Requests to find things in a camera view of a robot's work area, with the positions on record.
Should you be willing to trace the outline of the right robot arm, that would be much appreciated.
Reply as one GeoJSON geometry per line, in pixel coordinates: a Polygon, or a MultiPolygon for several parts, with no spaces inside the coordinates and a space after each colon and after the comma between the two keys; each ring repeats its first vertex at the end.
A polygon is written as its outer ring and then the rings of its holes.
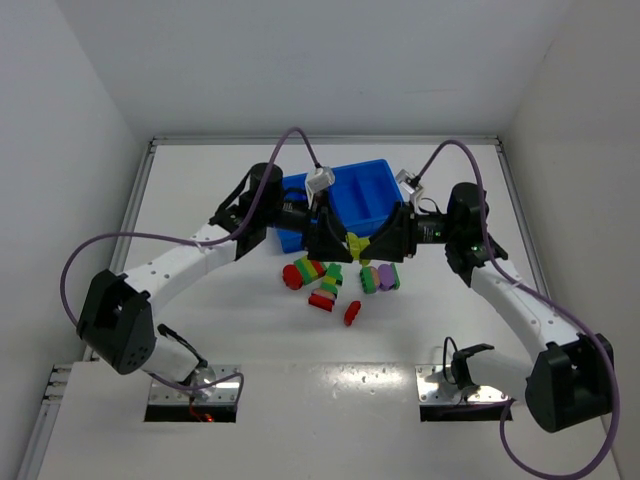
{"type": "Polygon", "coordinates": [[[451,191],[446,212],[418,208],[421,185],[404,182],[410,193],[399,202],[361,252],[363,259],[401,262],[420,244],[441,244],[454,274],[491,305],[514,332],[531,360],[522,363],[481,343],[456,352],[450,371],[459,389],[492,386],[525,403],[536,423],[554,433],[613,412],[619,406],[608,365],[613,349],[597,334],[589,337],[557,308],[527,292],[507,252],[484,238],[487,206],[474,183],[451,191]]]}

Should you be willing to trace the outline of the red lego brick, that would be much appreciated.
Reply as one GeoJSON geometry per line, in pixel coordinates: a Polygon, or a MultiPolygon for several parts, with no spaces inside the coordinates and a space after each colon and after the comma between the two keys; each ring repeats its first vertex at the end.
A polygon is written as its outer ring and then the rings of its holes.
{"type": "Polygon", "coordinates": [[[352,301],[348,305],[343,316],[343,323],[346,327],[350,327],[353,324],[361,310],[361,306],[362,304],[360,301],[352,301]]]}

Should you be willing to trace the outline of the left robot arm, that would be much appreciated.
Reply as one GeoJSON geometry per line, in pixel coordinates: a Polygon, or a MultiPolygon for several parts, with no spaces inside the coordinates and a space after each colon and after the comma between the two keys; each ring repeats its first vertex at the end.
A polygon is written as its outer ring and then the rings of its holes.
{"type": "Polygon", "coordinates": [[[77,322],[78,336],[121,375],[142,370],[177,390],[194,389],[206,360],[156,316],[200,279],[247,255],[270,228],[300,233],[311,260],[351,262],[346,231],[329,201],[334,182],[330,168],[318,167],[305,178],[305,202],[292,202],[279,167],[252,166],[189,239],[123,273],[98,273],[77,322]]]}

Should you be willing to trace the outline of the purple green lego stack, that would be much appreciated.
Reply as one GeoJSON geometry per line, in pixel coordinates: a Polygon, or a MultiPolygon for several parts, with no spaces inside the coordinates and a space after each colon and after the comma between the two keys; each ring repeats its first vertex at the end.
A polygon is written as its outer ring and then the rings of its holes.
{"type": "Polygon", "coordinates": [[[377,267],[364,266],[360,270],[359,277],[365,294],[398,290],[401,286],[395,263],[380,264],[377,267]]]}

